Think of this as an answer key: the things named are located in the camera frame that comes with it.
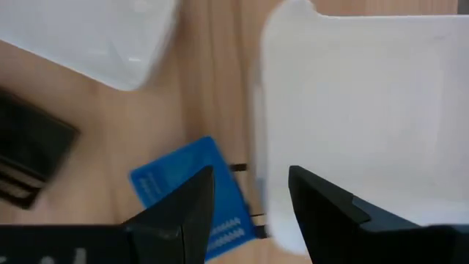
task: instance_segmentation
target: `wooden table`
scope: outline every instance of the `wooden table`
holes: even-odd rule
[[[119,223],[143,210],[128,172],[203,135],[248,162],[248,82],[262,25],[280,0],[182,0],[160,70],[120,92],[0,42],[0,86],[74,124],[81,137],[34,210],[0,202],[0,223]],[[327,15],[453,14],[457,0],[317,0]],[[238,175],[261,212],[253,179]],[[253,241],[213,263],[310,263]]]

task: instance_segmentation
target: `white plastic bin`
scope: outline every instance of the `white plastic bin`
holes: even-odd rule
[[[254,86],[256,175],[276,243],[306,253],[288,168],[416,224],[469,222],[469,16],[329,17],[288,0]]]
[[[160,62],[177,8],[178,0],[2,0],[0,40],[132,90]]]

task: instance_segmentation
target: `blue card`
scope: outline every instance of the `blue card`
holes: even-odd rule
[[[204,166],[215,178],[215,204],[206,260],[255,239],[254,225],[243,195],[211,137],[204,137],[130,173],[146,208],[179,188]]]

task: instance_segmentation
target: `black wallet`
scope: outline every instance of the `black wallet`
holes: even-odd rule
[[[0,89],[0,198],[29,208],[78,131]]]

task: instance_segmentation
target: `black card holder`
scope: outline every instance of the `black card holder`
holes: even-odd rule
[[[0,89],[0,198],[30,208],[78,131]]]

